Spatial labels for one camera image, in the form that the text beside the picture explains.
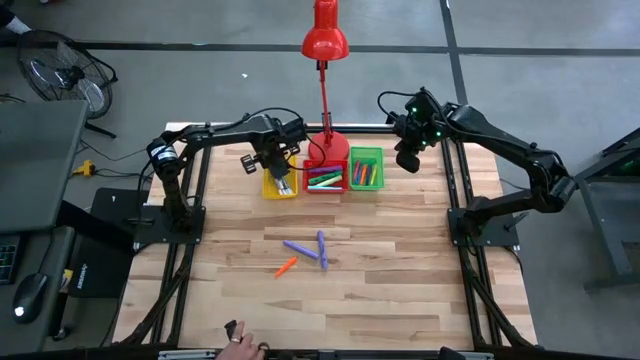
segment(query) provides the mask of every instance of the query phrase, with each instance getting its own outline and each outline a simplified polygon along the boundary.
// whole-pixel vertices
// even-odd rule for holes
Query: hand
[[[216,359],[218,360],[264,360],[264,350],[258,349],[258,345],[252,344],[253,334],[249,333],[242,336],[244,332],[244,321],[238,322],[231,341],[220,352]]]

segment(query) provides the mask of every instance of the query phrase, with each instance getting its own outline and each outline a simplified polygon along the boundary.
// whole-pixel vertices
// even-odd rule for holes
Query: wooden table
[[[185,125],[170,123],[168,129]],[[445,217],[450,204],[440,148],[424,151],[420,171],[410,174],[395,163],[395,136],[350,135],[349,140],[385,149],[383,190],[301,192],[295,199],[264,200],[262,174],[246,175],[239,160],[251,146],[213,149],[204,198],[207,223],[196,248],[181,347],[224,347],[223,326],[238,319],[246,321],[256,341],[272,348],[472,348],[459,258]],[[301,145],[304,155],[307,144]],[[475,194],[501,195],[494,155],[475,145],[466,150]],[[452,152],[459,176],[453,147]],[[160,204],[163,196],[154,181],[150,202]],[[459,198],[464,204],[461,191]],[[320,229],[329,270],[322,272],[301,256],[275,280],[274,272],[295,254],[282,240],[317,249]],[[156,244],[134,259],[114,340],[130,334],[156,300],[166,251],[166,245]],[[504,249],[486,252],[496,301],[535,342],[517,262]],[[173,304],[168,309],[165,336]],[[479,311],[488,339],[484,306]]]

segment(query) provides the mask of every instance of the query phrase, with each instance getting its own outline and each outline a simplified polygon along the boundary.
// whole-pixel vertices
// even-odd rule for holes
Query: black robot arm
[[[491,125],[478,110],[468,105],[447,103],[440,106],[424,88],[405,105],[406,115],[390,113],[387,123],[401,140],[396,145],[398,165],[416,172],[416,157],[427,145],[435,146],[445,138],[476,143],[524,169],[530,190],[495,199],[475,197],[464,209],[459,221],[467,235],[477,237],[489,219],[518,211],[535,209],[543,213],[559,212],[576,188],[558,154],[538,149]]]
[[[240,160],[247,172],[256,171],[256,163],[269,169],[273,177],[282,178],[288,172],[287,157],[300,152],[299,143],[306,139],[302,118],[283,124],[276,118],[258,115],[235,124],[213,126],[190,125],[180,131],[165,131],[147,146],[153,169],[165,192],[164,211],[174,231],[188,232],[191,228],[191,208],[180,190],[178,176],[198,151],[206,147],[248,142],[255,155]],[[178,155],[173,144],[184,142],[184,151]]]

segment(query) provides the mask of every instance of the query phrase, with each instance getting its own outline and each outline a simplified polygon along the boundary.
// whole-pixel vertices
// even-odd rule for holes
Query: metal bracket
[[[512,215],[497,216],[489,220],[482,228],[482,234],[471,241],[468,235],[458,226],[465,209],[452,208],[447,212],[449,220],[449,233],[451,241],[455,246],[515,246],[519,245],[517,224],[524,216],[519,215],[516,219]]]

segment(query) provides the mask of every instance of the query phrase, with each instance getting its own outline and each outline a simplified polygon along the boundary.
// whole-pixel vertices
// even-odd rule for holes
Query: orange marker
[[[367,178],[367,169],[369,168],[368,165],[363,165],[362,166],[362,175],[360,175],[360,185],[364,185],[365,179]]]
[[[278,270],[278,272],[276,273],[276,279],[279,278],[280,275],[284,274],[285,271],[289,270],[289,268],[292,267],[293,264],[295,264],[297,261],[298,261],[297,256],[294,256],[291,259],[289,259],[289,261],[287,261],[286,264],[282,265],[280,270]]]

